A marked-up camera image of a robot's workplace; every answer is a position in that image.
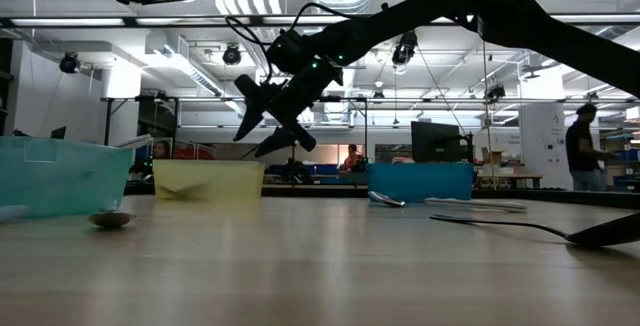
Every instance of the table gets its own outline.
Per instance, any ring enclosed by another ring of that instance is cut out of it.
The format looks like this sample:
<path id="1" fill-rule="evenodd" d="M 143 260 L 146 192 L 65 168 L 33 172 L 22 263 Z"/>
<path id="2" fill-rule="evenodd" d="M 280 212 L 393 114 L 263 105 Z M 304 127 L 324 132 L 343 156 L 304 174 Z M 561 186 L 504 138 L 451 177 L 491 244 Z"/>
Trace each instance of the table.
<path id="1" fill-rule="evenodd" d="M 529 174 L 496 174 L 495 177 L 497 179 L 507 179 L 509 180 L 509 185 L 512 189 L 518 188 L 518 180 L 532 180 L 533 188 L 540 188 L 540 180 L 542 179 L 542 175 L 529 175 Z M 478 181 L 480 180 L 489 180 L 493 179 L 493 175 L 478 175 Z"/>
<path id="2" fill-rule="evenodd" d="M 630 212 L 527 202 L 475 216 L 575 231 Z M 637 326 L 640 245 L 588 251 L 538 230 L 429 220 L 446 206 L 126 198 L 138 220 L 0 225 L 11 326 Z"/>

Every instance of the plastic bin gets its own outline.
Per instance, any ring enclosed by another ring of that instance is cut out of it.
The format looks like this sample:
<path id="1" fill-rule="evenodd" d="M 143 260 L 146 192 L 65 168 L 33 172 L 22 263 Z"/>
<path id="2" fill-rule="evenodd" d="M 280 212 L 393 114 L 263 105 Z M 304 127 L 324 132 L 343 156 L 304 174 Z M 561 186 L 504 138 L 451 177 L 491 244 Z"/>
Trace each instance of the plastic bin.
<path id="1" fill-rule="evenodd" d="M 27 217 L 87 215 L 120 204 L 133 150 L 31 137 L 0 137 L 0 206 Z"/>
<path id="2" fill-rule="evenodd" d="M 399 201 L 424 201 L 429 197 L 471 199 L 473 165 L 370 164 L 369 190 Z"/>
<path id="3" fill-rule="evenodd" d="M 253 201 L 262 194 L 264 164 L 253 161 L 154 160 L 156 198 Z"/>

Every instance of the black spatula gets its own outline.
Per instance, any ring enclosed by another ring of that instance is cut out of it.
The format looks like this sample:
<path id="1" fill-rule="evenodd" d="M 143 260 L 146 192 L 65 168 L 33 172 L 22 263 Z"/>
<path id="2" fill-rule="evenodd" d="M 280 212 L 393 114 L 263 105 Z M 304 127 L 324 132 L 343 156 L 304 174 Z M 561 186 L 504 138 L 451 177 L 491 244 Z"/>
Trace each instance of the black spatula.
<path id="1" fill-rule="evenodd" d="M 551 232 L 571 243 L 586 247 L 611 246 L 640 241 L 640 213 L 605 222 L 572 234 L 567 234 L 552 229 L 551 227 L 526 222 L 489 221 L 447 215 L 432 215 L 431 218 L 434 220 L 464 224 L 475 223 L 533 227 Z"/>

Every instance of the blue plastic bin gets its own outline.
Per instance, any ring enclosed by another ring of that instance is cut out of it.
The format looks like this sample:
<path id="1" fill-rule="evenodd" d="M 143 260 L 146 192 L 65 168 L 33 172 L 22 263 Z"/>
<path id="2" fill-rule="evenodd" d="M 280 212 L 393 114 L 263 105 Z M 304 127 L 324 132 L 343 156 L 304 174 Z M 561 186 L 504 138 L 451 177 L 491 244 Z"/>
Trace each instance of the blue plastic bin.
<path id="1" fill-rule="evenodd" d="M 472 164 L 370 164 L 367 175 L 369 191 L 399 201 L 423 202 L 429 197 L 471 199 Z"/>
<path id="2" fill-rule="evenodd" d="M 0 207 L 28 217 L 86 215 L 122 201 L 133 150 L 30 137 L 0 137 Z"/>

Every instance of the person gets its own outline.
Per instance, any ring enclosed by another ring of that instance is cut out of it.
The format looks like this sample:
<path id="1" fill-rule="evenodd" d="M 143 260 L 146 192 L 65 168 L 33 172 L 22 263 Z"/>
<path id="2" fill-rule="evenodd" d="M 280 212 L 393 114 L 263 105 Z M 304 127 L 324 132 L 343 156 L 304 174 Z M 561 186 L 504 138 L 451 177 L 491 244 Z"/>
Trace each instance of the person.
<path id="1" fill-rule="evenodd" d="M 167 141 L 158 141 L 153 143 L 153 158 L 165 159 L 170 157 L 170 146 Z"/>
<path id="2" fill-rule="evenodd" d="M 615 154 L 593 149 L 589 125 L 595 120 L 597 112 L 598 108 L 593 104 L 583 105 L 576 111 L 578 119 L 567 130 L 567 158 L 575 191 L 601 192 L 607 189 L 604 172 L 598 161 L 615 158 Z"/>
<path id="3" fill-rule="evenodd" d="M 362 155 L 358 153 L 358 146 L 349 145 L 349 156 L 344 160 L 344 163 L 340 165 L 340 171 L 351 172 L 351 169 L 362 160 Z"/>

